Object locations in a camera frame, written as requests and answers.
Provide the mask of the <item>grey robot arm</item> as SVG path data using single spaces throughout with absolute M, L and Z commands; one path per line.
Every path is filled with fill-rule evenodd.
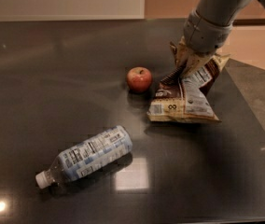
M 183 35 L 174 54 L 181 77 L 188 77 L 208 63 L 221 48 L 238 13 L 252 0 L 200 0 L 184 23 Z M 265 8 L 265 0 L 258 0 Z

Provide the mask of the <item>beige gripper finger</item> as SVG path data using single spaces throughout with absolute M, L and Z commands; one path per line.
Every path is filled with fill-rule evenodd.
M 189 52 L 185 37 L 182 36 L 177 45 L 171 42 L 170 50 L 174 56 L 174 64 L 176 67 L 185 66 L 187 64 Z
M 206 63 L 208 63 L 213 56 L 213 53 L 200 53 L 193 49 L 186 48 L 184 53 L 184 60 L 186 67 L 183 70 L 182 76 L 188 77 L 198 71 Z

